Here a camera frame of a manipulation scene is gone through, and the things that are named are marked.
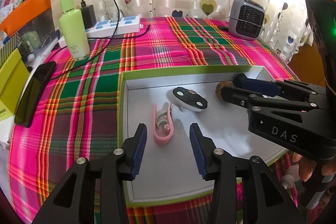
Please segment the person's right hand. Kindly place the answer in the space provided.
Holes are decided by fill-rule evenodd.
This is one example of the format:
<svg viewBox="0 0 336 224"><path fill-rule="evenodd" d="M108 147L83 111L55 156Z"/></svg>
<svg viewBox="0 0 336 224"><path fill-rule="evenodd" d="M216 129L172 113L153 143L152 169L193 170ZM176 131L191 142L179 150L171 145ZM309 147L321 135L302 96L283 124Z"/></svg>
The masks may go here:
<svg viewBox="0 0 336 224"><path fill-rule="evenodd" d="M303 181L307 181L310 179L313 174L313 164L311 161L297 153L293 154L292 161L298 163L299 169L298 173L300 178ZM329 161L322 167L321 173L323 176L330 176L336 173L336 162L335 159Z"/></svg>

